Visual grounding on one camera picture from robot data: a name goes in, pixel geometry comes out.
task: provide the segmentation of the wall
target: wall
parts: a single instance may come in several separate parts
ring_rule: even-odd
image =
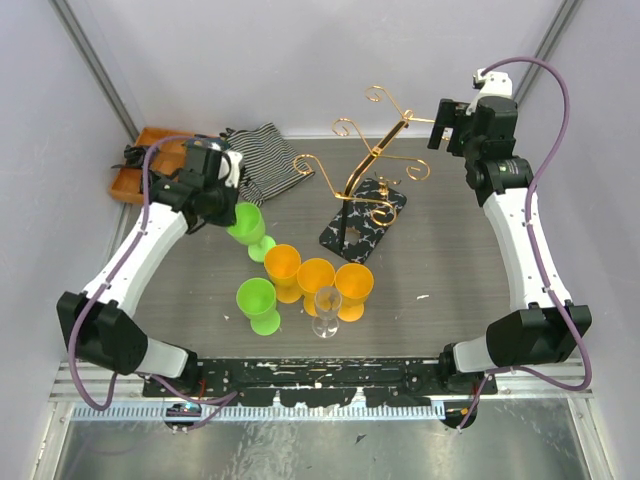
[[[65,351],[55,304],[104,262],[127,137],[47,2],[2,2],[0,64],[0,477],[19,480]]]
[[[638,111],[640,8],[632,0],[583,2],[551,62],[569,85],[572,117],[556,163],[540,188],[554,259],[574,300],[588,303],[586,336],[593,389],[619,478],[637,478],[640,421],[640,205]],[[524,102],[517,152],[539,165],[562,111],[544,75]]]
[[[316,136],[332,135],[344,116],[367,133],[388,131],[397,114],[365,99],[372,84],[427,118],[442,96],[472,98],[472,73],[533,53],[560,1],[70,4],[139,127],[217,133],[272,120],[286,134]]]

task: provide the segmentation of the gray wood tabletop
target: gray wood tabletop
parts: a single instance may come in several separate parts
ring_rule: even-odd
[[[322,159],[337,189],[366,153],[357,139],[291,143]],[[333,338],[312,332],[301,301],[279,304],[280,331],[269,337],[253,333],[235,293],[245,280],[267,275],[246,247],[218,227],[205,227],[173,247],[144,292],[135,321],[149,336],[201,357],[433,356],[448,343],[483,334],[509,313],[498,243],[465,183],[464,161],[427,150],[426,143],[401,138],[387,153],[426,160],[432,169],[427,180],[410,180],[407,163],[398,160],[379,159],[369,172],[401,179],[394,188],[408,202],[367,260],[375,287],[364,316],[341,322]],[[320,246],[318,236],[340,207],[318,173],[266,202],[262,212],[278,243],[295,246],[303,261],[322,257],[337,269],[346,262]]]

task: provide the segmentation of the wooden tray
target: wooden tray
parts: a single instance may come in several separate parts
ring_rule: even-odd
[[[136,146],[149,146],[161,138],[171,135],[193,136],[193,133],[146,127],[140,132],[140,136],[136,140]],[[165,143],[160,147],[160,150],[153,159],[151,169],[169,175],[177,168],[183,167],[184,161],[185,149],[182,146],[182,140],[176,140],[175,142]],[[109,193],[113,198],[121,202],[142,205],[143,198],[142,193],[140,193],[141,180],[142,170],[136,168],[121,168],[109,188]]]

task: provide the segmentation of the striped cloth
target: striped cloth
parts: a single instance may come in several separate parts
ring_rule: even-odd
[[[302,175],[293,168],[298,152],[282,138],[273,123],[253,131],[227,129],[226,135],[220,135],[226,137],[232,150],[244,156],[246,172],[240,194],[247,202],[260,206],[313,175]],[[300,162],[300,166],[309,168],[305,162]]]

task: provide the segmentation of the orange cup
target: orange cup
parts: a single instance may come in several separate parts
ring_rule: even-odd
[[[276,245],[264,257],[264,268],[276,286],[276,298],[282,303],[294,303],[302,296],[297,274],[300,254],[291,245]]]
[[[310,258],[298,270],[298,285],[304,295],[304,309],[312,317],[316,316],[314,297],[322,287],[333,285],[336,271],[324,258]]]
[[[336,288],[342,295],[338,318],[355,322],[364,314],[364,302],[373,290],[373,273],[359,263],[348,263],[336,273]]]

